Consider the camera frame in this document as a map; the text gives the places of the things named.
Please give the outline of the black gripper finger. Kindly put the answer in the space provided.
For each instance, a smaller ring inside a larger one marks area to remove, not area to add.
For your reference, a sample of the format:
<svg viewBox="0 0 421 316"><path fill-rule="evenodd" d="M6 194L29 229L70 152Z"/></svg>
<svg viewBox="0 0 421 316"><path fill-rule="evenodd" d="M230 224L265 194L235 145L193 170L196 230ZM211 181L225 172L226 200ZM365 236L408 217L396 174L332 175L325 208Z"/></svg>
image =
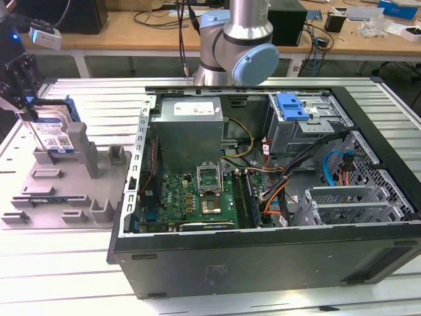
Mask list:
<svg viewBox="0 0 421 316"><path fill-rule="evenodd" d="M12 104L24 121L35 122L38 115L33 110L28 98L37 99L39 80L27 65L11 65L9 74L12 78Z"/></svg>

